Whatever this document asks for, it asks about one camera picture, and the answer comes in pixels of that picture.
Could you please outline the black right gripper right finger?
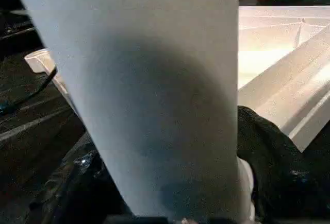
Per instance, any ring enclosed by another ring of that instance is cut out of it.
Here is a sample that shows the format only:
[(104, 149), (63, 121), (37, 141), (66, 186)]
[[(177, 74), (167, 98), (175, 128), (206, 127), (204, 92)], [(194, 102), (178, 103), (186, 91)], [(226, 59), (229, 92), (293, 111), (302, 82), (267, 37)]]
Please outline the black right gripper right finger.
[(260, 218), (329, 219), (329, 192), (311, 165), (278, 126), (245, 106), (238, 106), (237, 154), (252, 169)]

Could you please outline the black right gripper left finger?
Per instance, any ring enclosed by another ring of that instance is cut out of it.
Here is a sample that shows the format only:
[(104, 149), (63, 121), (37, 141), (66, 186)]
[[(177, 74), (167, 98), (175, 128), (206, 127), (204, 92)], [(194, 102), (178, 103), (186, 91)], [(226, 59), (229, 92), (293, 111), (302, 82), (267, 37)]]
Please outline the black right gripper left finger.
[(28, 223), (103, 223), (131, 214), (86, 132), (30, 203)]

